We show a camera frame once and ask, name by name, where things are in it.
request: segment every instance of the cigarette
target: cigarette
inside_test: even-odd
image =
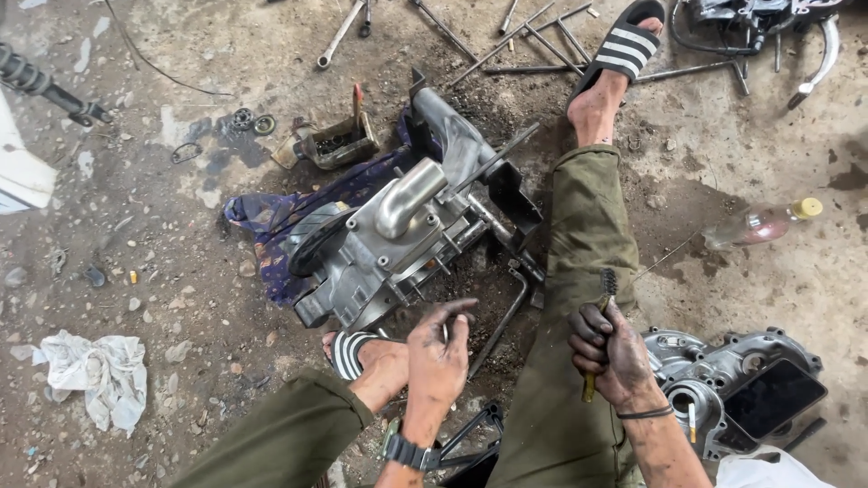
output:
[[[696,444],[696,405],[687,404],[687,418],[690,421],[690,443]]]

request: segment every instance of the slide sandal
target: slide sandal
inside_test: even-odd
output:
[[[346,333],[340,330],[332,339],[332,368],[341,379],[356,379],[362,375],[362,363],[358,361],[358,350],[369,340],[389,340],[404,343],[402,340],[387,339],[369,332]]]
[[[666,22],[666,9],[658,0],[636,0],[621,13],[603,38],[594,61],[585,69],[585,76],[582,76],[569,96],[567,108],[579,94],[594,86],[604,69],[626,75],[631,83],[636,79],[639,71],[660,47],[660,39],[654,33],[636,27],[651,17],[656,17],[661,23]]]

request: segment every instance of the black phone screen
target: black phone screen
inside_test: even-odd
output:
[[[788,359],[779,359],[724,400],[729,418],[752,439],[768,436],[827,393]]]

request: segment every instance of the white plastic bag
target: white plastic bag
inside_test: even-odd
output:
[[[52,394],[83,390],[88,415],[102,431],[109,420],[133,433],[145,411],[148,371],[145,346],[138,337],[108,335],[91,342],[65,330],[46,337],[33,351],[33,364],[49,363]]]
[[[778,463],[754,459],[777,452]],[[726,456],[717,471],[717,488],[834,488],[823,483],[808,469],[777,447],[761,445],[756,452]]]

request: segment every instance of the bare foot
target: bare foot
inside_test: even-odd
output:
[[[334,332],[323,336],[323,351],[330,361],[334,336]],[[371,412],[381,410],[410,379],[406,344],[369,340],[358,350],[358,362],[362,363],[362,375],[350,383],[350,390]]]
[[[657,18],[648,18],[637,27],[650,30],[659,36],[663,23]],[[627,91],[626,75],[604,69],[594,86],[577,96],[567,108],[567,118],[575,128],[579,147],[591,144],[611,144],[615,136],[615,114]]]

